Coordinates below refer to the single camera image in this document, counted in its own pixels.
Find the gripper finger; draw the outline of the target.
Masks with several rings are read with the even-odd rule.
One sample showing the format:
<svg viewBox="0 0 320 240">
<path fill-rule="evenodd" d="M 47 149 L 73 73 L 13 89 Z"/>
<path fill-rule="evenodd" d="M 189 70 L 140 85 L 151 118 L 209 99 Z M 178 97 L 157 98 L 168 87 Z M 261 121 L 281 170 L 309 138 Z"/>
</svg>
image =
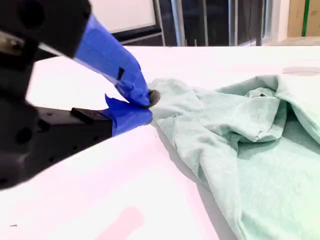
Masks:
<svg viewBox="0 0 320 240">
<path fill-rule="evenodd" d="M 43 171 L 152 120 L 152 113 L 147 107 L 108 96 L 105 102 L 107 108 L 102 110 L 38 107 L 38 118 L 32 133 L 32 170 Z"/>
<path fill-rule="evenodd" d="M 136 58 L 97 20 L 88 0 L 19 0 L 16 10 L 41 49 L 104 76 L 134 105 L 150 108 L 159 101 Z"/>
</svg>

